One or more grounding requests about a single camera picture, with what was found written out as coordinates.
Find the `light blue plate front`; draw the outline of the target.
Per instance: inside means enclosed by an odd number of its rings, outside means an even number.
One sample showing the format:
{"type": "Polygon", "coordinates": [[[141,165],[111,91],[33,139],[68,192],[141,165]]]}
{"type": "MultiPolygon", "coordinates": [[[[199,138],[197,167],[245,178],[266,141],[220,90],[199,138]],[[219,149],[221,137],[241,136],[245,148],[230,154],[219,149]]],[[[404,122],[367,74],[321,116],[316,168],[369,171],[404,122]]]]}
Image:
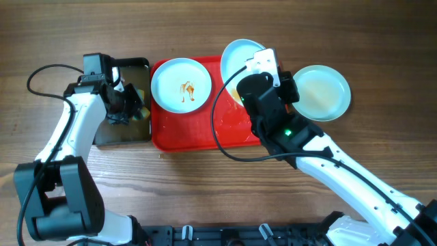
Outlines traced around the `light blue plate front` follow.
{"type": "MultiPolygon", "coordinates": [[[[265,47],[262,44],[248,39],[238,39],[229,43],[221,57],[221,77],[223,82],[228,81],[232,75],[245,66],[246,60],[252,59],[255,52],[263,49],[265,47]]],[[[226,86],[228,94],[240,106],[243,106],[243,104],[237,93],[236,86],[248,75],[250,75],[249,72],[243,71],[235,76],[226,86]]]]}

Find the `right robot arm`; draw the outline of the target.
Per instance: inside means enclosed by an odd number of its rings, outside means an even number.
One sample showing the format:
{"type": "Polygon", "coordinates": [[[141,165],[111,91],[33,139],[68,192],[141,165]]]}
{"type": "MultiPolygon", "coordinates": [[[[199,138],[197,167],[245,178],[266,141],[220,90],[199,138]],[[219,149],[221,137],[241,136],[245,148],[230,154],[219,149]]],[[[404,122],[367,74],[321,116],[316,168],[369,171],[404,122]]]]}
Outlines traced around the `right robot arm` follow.
{"type": "Polygon", "coordinates": [[[320,224],[330,245],[435,245],[436,201],[423,205],[381,181],[348,156],[321,128],[289,114],[286,103],[298,98],[286,73],[278,87],[263,72],[245,77],[237,92],[252,131],[277,160],[308,174],[334,191],[362,217],[333,212],[320,224]]]}

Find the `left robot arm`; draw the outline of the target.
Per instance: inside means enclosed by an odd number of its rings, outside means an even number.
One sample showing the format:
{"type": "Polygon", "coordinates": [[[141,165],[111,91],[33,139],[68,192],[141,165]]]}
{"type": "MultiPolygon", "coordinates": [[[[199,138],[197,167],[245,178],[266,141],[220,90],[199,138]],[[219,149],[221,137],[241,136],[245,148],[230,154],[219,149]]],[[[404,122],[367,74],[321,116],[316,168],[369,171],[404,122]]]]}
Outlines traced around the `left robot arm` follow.
{"type": "Polygon", "coordinates": [[[31,163],[17,166],[14,184],[21,208],[16,237],[23,229],[35,241],[72,244],[147,245],[146,232],[133,216],[106,210],[86,166],[100,123],[117,116],[130,118],[142,106],[132,85],[120,92],[109,85],[71,84],[64,112],[46,147],[31,163]]]}

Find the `black rectangular water tray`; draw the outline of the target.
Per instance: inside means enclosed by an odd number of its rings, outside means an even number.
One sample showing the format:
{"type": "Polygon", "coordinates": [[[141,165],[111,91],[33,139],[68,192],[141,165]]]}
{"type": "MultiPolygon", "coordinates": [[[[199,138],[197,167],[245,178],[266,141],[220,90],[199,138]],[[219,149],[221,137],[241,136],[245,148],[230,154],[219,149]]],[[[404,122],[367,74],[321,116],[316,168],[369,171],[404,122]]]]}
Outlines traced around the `black rectangular water tray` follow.
{"type": "MultiPolygon", "coordinates": [[[[150,63],[144,57],[126,58],[120,68],[123,86],[131,83],[145,92],[145,106],[151,113],[150,63]]],[[[151,114],[146,120],[130,120],[128,125],[109,124],[105,119],[96,132],[94,145],[127,144],[149,141],[151,134],[151,114]]]]}

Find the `light blue plate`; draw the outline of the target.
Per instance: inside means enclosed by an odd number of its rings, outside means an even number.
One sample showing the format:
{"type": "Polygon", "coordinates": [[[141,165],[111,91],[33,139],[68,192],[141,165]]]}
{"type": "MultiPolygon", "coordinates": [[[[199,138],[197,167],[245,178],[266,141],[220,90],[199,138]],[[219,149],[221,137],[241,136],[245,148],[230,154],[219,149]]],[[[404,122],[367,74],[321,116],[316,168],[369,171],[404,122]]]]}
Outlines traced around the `light blue plate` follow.
{"type": "Polygon", "coordinates": [[[190,113],[209,99],[210,73],[198,61],[175,58],[159,66],[152,76],[151,93],[155,102],[171,113],[190,113]]]}
{"type": "MultiPolygon", "coordinates": [[[[229,43],[221,57],[221,77],[223,82],[228,81],[232,75],[245,66],[246,60],[252,59],[255,52],[263,49],[265,47],[262,44],[248,39],[238,39],[229,43]]],[[[237,93],[236,86],[248,75],[250,75],[249,72],[243,71],[235,76],[226,86],[228,94],[240,106],[243,106],[243,104],[237,93]]]]}
{"type": "Polygon", "coordinates": [[[300,115],[327,122],[340,118],[350,107],[352,93],[344,76],[323,65],[300,69],[294,80],[300,99],[293,107],[300,115]]]}

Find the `green yellow sponge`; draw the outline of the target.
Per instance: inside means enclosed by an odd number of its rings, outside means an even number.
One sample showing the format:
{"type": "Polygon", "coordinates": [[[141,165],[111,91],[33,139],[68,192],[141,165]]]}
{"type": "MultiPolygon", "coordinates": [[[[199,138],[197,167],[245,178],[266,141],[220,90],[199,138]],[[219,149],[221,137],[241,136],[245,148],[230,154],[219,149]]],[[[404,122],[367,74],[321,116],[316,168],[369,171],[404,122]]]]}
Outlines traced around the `green yellow sponge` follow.
{"type": "Polygon", "coordinates": [[[139,95],[139,98],[141,99],[141,108],[136,112],[133,116],[134,120],[146,120],[150,117],[150,111],[145,106],[145,92],[140,89],[136,89],[137,94],[139,95]]]}

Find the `red plastic tray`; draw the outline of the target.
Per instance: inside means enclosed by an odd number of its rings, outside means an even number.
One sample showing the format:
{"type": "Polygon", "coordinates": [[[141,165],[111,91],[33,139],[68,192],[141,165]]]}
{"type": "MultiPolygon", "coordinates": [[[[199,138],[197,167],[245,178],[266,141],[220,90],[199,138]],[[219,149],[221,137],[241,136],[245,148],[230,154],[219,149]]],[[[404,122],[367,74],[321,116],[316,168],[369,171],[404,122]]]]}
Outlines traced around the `red plastic tray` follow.
{"type": "MultiPolygon", "coordinates": [[[[212,91],[209,99],[190,113],[171,113],[161,108],[152,96],[151,130],[152,142],[165,152],[257,146],[259,139],[252,134],[251,122],[243,106],[240,106],[226,91],[221,90],[223,80],[221,56],[192,57],[210,73],[212,91]]],[[[165,59],[152,68],[151,76],[165,59]]]]}

